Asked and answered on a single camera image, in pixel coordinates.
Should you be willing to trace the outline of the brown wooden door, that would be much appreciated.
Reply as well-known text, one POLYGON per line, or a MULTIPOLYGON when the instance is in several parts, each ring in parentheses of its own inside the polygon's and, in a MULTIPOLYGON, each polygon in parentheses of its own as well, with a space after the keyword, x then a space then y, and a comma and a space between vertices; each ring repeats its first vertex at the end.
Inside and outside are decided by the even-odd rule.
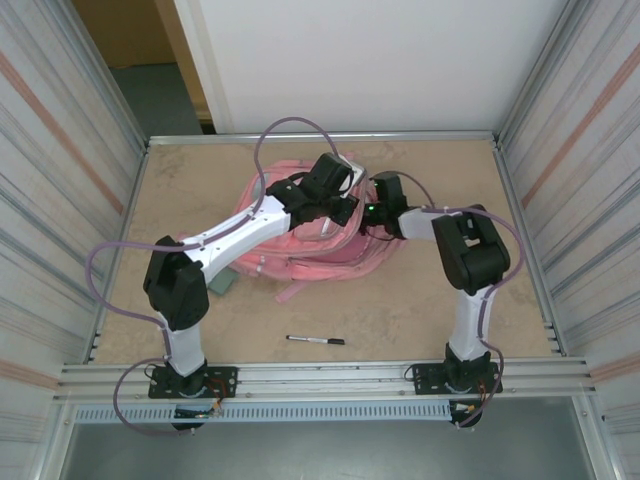
POLYGON ((198 120, 212 121, 175 0, 71 2, 108 66, 175 63, 198 120))

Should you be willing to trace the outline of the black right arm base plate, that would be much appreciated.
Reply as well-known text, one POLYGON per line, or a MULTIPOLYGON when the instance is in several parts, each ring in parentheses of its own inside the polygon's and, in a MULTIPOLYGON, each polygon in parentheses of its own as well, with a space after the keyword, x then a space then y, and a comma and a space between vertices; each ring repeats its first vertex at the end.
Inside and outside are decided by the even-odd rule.
POLYGON ((448 379, 442 363, 419 363, 409 366, 403 378, 413 385, 416 395, 481 395, 494 388, 499 379, 499 367, 491 362, 488 372, 474 374, 470 381, 454 384, 448 379))

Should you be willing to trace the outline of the white door frame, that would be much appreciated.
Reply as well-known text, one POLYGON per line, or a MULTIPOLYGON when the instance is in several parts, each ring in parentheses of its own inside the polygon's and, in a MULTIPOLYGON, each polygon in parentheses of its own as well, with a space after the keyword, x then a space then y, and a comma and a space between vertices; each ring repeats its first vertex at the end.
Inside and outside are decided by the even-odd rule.
POLYGON ((174 0, 174 3, 216 132, 233 134, 236 130, 207 27, 203 1, 174 0))

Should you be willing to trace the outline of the pink student backpack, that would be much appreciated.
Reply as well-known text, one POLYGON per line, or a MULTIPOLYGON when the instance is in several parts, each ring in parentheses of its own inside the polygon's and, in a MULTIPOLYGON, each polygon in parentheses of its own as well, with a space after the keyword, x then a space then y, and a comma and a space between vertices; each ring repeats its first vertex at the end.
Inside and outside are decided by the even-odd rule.
POLYGON ((276 301, 284 303, 313 282, 363 277, 380 267, 402 246, 381 227, 360 232, 360 222, 377 200, 374 183, 364 180, 353 190, 360 200, 346 226, 323 217, 268 240, 230 264, 235 272, 288 282, 276 301))

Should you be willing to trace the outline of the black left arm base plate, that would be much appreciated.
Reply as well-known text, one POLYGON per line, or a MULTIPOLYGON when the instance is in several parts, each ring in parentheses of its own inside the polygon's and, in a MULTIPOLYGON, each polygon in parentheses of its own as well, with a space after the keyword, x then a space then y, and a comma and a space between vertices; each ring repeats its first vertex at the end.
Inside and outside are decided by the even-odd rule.
POLYGON ((238 368, 202 366, 184 377, 170 365, 155 366, 148 377, 151 399, 226 399, 236 395, 238 368))

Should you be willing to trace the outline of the aluminium frame post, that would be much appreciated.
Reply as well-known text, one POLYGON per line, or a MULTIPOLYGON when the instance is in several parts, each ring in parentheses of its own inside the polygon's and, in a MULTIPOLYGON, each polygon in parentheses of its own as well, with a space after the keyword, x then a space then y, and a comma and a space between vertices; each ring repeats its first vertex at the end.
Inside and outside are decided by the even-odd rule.
POLYGON ((496 145, 505 149, 523 124, 551 71, 559 62, 566 45, 594 0, 566 0, 543 48, 535 60, 520 92, 500 128, 494 134, 496 145))

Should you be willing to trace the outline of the grey green wallet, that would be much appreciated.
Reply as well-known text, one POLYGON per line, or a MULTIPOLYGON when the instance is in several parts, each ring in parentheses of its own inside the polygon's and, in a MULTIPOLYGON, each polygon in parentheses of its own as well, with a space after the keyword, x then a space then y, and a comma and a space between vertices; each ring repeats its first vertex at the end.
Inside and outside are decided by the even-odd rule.
POLYGON ((231 268, 218 272, 208 285, 208 289, 218 296, 223 296, 238 278, 238 273, 231 268))

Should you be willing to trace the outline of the aluminium frame rail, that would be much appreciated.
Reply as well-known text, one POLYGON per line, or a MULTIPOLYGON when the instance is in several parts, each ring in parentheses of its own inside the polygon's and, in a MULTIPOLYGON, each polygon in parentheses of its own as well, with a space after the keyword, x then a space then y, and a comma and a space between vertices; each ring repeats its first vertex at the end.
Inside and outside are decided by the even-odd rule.
POLYGON ((564 335, 560 327, 558 326, 558 314, 553 304, 550 290, 544 278, 542 265, 535 252, 532 236, 529 232, 527 221, 524 215, 524 207, 521 205, 521 202, 516 194, 515 184, 508 170, 503 148, 496 139, 492 140, 492 152, 503 185, 503 189, 507 197, 507 202, 512 218, 515 222, 515 226, 520 234, 524 246, 529 276, 531 278, 535 296, 541 310, 542 319, 545 326, 552 331, 552 337, 549 340, 549 342, 552 344, 552 352, 557 356, 566 357, 568 353, 565 348, 564 335))
MULTIPOLYGON (((396 131, 396 132, 333 132, 329 137, 334 143, 344 142, 385 142, 385 141, 492 141, 495 134, 483 130, 439 130, 439 131, 396 131)), ((151 136, 150 146, 165 145, 225 145, 255 144, 259 134, 223 135, 182 135, 151 136)), ((321 133, 270 133, 266 142, 272 143, 317 143, 324 142, 321 133)))
MULTIPOLYGON (((144 174, 145 174, 146 167, 149 160, 149 152, 150 152, 150 147, 147 147, 135 178, 133 190, 132 190, 130 200, 124 215, 122 228, 117 238, 118 241, 126 241, 128 239, 130 226, 131 226, 132 219, 135 212, 135 207, 138 201, 140 189, 144 179, 144 174)), ((120 248, 114 249, 112 263, 102 289, 102 294, 107 300, 110 300, 113 294, 113 289, 115 286, 116 277, 120 267, 122 255, 123 255, 123 251, 120 248)), ((107 317, 107 309, 104 306, 100 306, 96 313, 96 322, 95 322, 95 329, 93 332, 93 336, 91 338, 91 342, 89 346, 87 347, 86 358, 84 361, 85 364, 93 363, 95 360, 96 351, 99 347, 99 343, 100 343, 100 339, 103 331, 103 325, 105 323, 106 317, 107 317)))

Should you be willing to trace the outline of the long aluminium base rail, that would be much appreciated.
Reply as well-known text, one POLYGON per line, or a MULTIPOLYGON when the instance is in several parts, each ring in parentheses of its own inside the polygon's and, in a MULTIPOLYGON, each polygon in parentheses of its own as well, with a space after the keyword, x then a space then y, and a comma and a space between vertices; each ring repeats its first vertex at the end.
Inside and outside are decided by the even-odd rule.
MULTIPOLYGON (((415 395, 411 361, 244 363, 234 382, 236 401, 405 399, 415 395)), ((62 370, 56 404, 105 403, 124 365, 91 364, 62 370)), ((595 383, 581 358, 511 358, 504 364, 504 398, 593 395, 595 383)))

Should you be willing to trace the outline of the black marker pen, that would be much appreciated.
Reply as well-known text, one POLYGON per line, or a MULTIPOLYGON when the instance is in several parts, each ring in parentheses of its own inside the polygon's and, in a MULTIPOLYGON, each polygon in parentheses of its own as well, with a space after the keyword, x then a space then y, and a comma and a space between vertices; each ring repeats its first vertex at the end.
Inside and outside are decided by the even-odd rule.
POLYGON ((316 344, 339 345, 339 346, 346 345, 345 340, 341 338, 321 338, 321 337, 286 335, 285 339, 289 341, 298 341, 298 342, 316 343, 316 344))

